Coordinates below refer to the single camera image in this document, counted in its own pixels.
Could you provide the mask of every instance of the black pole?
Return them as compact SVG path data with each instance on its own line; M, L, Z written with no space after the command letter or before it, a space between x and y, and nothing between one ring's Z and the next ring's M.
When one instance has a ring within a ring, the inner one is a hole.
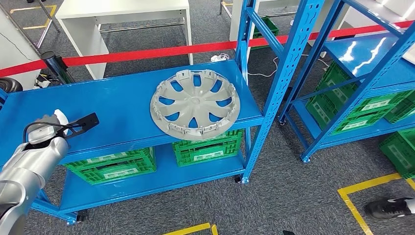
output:
M40 58L46 63L47 67L52 70L62 84L75 83L75 80L68 73L68 67L65 65L61 56L56 56L53 51L47 51L43 53Z

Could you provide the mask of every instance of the blue shelving unit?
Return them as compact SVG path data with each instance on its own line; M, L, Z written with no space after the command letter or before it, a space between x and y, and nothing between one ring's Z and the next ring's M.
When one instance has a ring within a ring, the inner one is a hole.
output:
M254 12L254 0L242 7L235 60L197 64L81 82L46 89L5 94L0 90L0 165L6 163L21 142L24 127L44 114L60 109L69 120L96 112L100 124L83 135L70 139L65 164L149 146L155 147L157 171L114 182L90 185L67 172L59 206L51 204L41 191L33 209L51 214L68 224L76 222L77 211L152 193L185 187L219 178L237 176L248 183L249 176L264 144L294 70L300 60L323 0L302 0L287 43L283 46ZM247 85L247 37L252 24L264 35L280 58L266 104L260 110ZM229 79L238 92L241 107L232 129L245 128L246 156L178 167L171 142L150 116L150 100L156 86L181 70L214 70ZM251 143L250 127L258 126Z
M327 42L328 34L345 3L382 25L389 33ZM414 42L415 24L412 24L407 30L403 30L354 0L334 1L310 55L301 69L293 90L278 118L281 124L286 121L290 123L303 144L305 148L301 155L303 162L309 162L310 156L318 149L415 127L415 117L409 117L394 124L383 118L372 126L332 135L341 121L350 114L355 106L364 100L384 94L415 90L415 65L402 58L402 55ZM350 79L318 92L298 97L308 73L322 51L327 51L333 61L350 76ZM358 89L327 124L326 128L322 130L305 107L308 99L351 82L359 84ZM303 125L308 130L312 138L310 143L305 139L290 116L292 109L297 112Z

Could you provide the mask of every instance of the red barrier tape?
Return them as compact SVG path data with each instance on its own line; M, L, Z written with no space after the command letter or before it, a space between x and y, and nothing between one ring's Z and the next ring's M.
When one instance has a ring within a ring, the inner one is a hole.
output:
M401 28L407 28L412 24L413 21L403 21L395 23L395 25ZM351 36L362 33L372 33L385 31L385 29L380 25L365 26L359 28L345 28L339 30L333 30L330 32L329 38L341 37L341 36ZM311 33L309 40L314 40L318 36L318 32ZM288 36L277 36L278 41L281 44L287 42ZM266 46L268 45L267 41L264 38L251 39L249 41L250 47L257 46ZM91 56L82 56L82 57L69 57L64 58L64 62L67 66L81 66L87 64L98 64L98 63L111 63L111 62L121 62L128 60L140 60L140 59L149 59L156 57L165 57L165 56L174 56L174 55L183 55L189 53L200 53L208 51L218 51L218 50L228 50L235 49L236 41L231 42L219 42L219 43L206 43L198 44L192 46L181 46L181 47L167 47L159 49L150 49L150 50L138 50L138 51L128 51L128 52L119 52L119 53L110 53L105 55L91 55ZM16 65L13 67L5 68L0 70L0 77L6 77L22 72L28 72L33 70L45 69L46 64L42 60L29 62L22 65Z

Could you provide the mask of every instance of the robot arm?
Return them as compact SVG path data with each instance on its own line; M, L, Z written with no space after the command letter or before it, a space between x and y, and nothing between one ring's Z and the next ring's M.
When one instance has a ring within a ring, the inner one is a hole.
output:
M0 235L23 234L31 204L68 152L66 139L98 124L95 113L70 124L60 124L52 115L25 128L23 139L27 131L29 141L17 147L0 172Z

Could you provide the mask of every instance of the gray carpet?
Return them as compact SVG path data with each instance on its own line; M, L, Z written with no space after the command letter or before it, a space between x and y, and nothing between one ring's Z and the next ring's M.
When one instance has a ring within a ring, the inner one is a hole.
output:
M24 0L3 2L9 9L35 5ZM46 5L59 5L61 2L47 0ZM228 39L230 19L225 13L219 16L218 10L219 0L190 0L194 44ZM291 10L262 10L260 14ZM22 17L20 22L25 26L42 22L39 19L31 24L24 21L29 19L27 16L20 14L19 17ZM288 33L290 20L292 17L273 18L281 34ZM41 29L33 29L29 35L38 40L41 32ZM185 44L184 33L178 27L108 33L103 37L110 52ZM46 50L53 50L64 57L77 55L66 35L57 34L53 28L42 46L42 51ZM233 50L223 52L234 56ZM195 63L207 62L214 54L218 53L195 54ZM268 48L252 51L248 65L250 73L270 74L275 69L273 58L274 54ZM107 65L105 75L156 70L187 63L185 55L112 63ZM314 89L324 73L323 68L323 63L316 63L303 93ZM85 67L70 68L69 71L76 80L91 79ZM259 105L264 104L271 81L271 78L250 76L250 88ZM275 235L282 230L291 230L296 235L363 235L337 189L395 172L377 147L380 139L382 137L320 150L312 156L310 164L303 164L299 159L302 147L290 126L274 123L250 184L239 185L232 178L226 178L101 206L90 209L89 218L73 226L31 211L25 231L30 235L160 235L210 222L217 225L220 235ZM64 178L65 169L59 167L46 187L54 203L59 203ZM415 223L411 217L376 221L366 217L362 211L363 205L370 200L402 196L414 197L415 192L404 180L397 180L353 193L350 198L375 235L414 234ZM211 233L203 231L195 234Z

